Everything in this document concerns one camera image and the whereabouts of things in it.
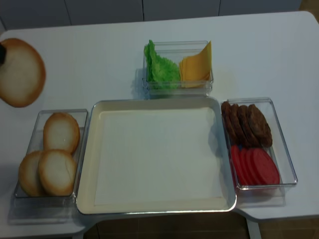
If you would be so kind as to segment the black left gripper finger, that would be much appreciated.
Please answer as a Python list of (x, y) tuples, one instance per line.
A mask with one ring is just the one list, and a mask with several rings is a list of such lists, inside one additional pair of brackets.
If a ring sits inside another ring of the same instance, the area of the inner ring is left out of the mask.
[(3, 65), (5, 63), (5, 58), (7, 54), (7, 49), (0, 44), (0, 65)]

